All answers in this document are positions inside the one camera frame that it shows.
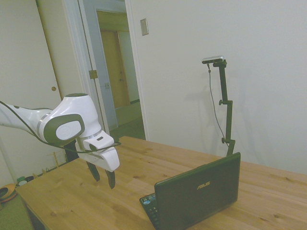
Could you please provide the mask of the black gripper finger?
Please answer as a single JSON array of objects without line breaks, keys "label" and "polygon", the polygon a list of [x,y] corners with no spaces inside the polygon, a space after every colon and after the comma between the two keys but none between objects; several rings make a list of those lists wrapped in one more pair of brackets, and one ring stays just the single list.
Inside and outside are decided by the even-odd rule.
[{"label": "black gripper finger", "polygon": [[96,168],[96,166],[90,162],[86,162],[87,163],[87,166],[92,174],[92,176],[94,177],[94,179],[98,182],[100,180],[100,174]]},{"label": "black gripper finger", "polygon": [[111,189],[113,189],[116,185],[116,176],[115,176],[115,172],[114,171],[108,171],[108,170],[105,170],[106,172],[106,175],[107,175],[107,178],[108,178],[108,184],[109,184],[109,187]]}]

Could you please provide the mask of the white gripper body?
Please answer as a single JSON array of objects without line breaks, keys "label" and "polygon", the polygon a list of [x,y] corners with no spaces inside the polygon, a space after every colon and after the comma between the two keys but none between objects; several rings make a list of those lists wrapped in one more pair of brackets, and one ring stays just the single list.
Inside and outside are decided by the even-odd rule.
[{"label": "white gripper body", "polygon": [[78,156],[100,168],[108,171],[114,171],[119,167],[118,153],[112,145],[114,141],[84,141],[75,144]]}]

